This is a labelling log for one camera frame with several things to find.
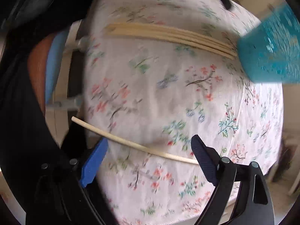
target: blue gripper pad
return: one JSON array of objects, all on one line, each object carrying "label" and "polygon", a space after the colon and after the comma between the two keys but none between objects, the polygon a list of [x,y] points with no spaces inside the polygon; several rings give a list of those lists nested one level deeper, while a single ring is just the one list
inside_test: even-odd
[{"label": "blue gripper pad", "polygon": [[105,157],[107,148],[107,139],[101,139],[101,141],[99,141],[98,144],[94,147],[94,150],[82,166],[80,184],[83,188],[85,188],[94,180],[99,166],[101,165],[101,162]]},{"label": "blue gripper pad", "polygon": [[210,158],[206,146],[198,135],[194,135],[191,139],[192,151],[205,175],[208,182],[212,183],[214,186],[218,185],[217,180],[217,167]]}]

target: white tablecloth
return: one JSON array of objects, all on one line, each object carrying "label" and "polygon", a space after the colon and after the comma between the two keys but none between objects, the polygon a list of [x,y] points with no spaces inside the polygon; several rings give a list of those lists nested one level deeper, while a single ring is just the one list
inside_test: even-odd
[{"label": "white tablecloth", "polygon": [[[99,0],[86,57],[86,121],[127,140],[195,158],[190,139],[233,162],[276,161],[283,124],[281,84],[253,84],[237,59],[185,45],[109,37],[112,22],[168,25],[229,44],[259,20],[219,0]],[[213,186],[200,167],[109,141],[97,174],[121,225],[172,224],[203,211]],[[234,186],[230,200],[237,195]]]}]

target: teal textured bucket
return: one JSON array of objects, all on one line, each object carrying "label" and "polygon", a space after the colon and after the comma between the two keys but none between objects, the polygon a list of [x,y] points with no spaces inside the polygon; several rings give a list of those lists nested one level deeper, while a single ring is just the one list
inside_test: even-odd
[{"label": "teal textured bucket", "polygon": [[289,5],[238,40],[238,56],[252,82],[300,83],[300,24]]}]

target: floral pattern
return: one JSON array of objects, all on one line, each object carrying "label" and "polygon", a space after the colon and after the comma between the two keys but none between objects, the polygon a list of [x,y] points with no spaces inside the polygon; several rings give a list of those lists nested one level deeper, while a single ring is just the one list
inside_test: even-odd
[{"label": "floral pattern", "polygon": [[[249,81],[238,58],[165,41],[109,37],[114,22],[172,26],[236,47],[259,20],[220,0],[98,0],[85,60],[85,120],[126,140],[195,159],[191,137],[263,174],[277,159],[281,84]],[[199,216],[214,187],[198,165],[109,140],[96,176],[120,225],[174,224]],[[234,184],[229,201],[238,194]]]}]

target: silver screw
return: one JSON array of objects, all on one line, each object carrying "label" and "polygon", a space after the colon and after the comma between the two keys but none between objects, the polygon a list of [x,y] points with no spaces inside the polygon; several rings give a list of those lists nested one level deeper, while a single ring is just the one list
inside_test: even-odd
[{"label": "silver screw", "polygon": [[258,163],[257,163],[257,162],[251,162],[251,165],[252,165],[254,168],[258,168]]},{"label": "silver screw", "polygon": [[221,161],[224,162],[224,163],[229,163],[230,159],[228,157],[222,157]]},{"label": "silver screw", "polygon": [[48,168],[48,163],[42,164],[40,168],[43,169],[43,170],[47,169]]},{"label": "silver screw", "polygon": [[76,165],[78,160],[76,158],[73,158],[69,161],[70,165]]}]

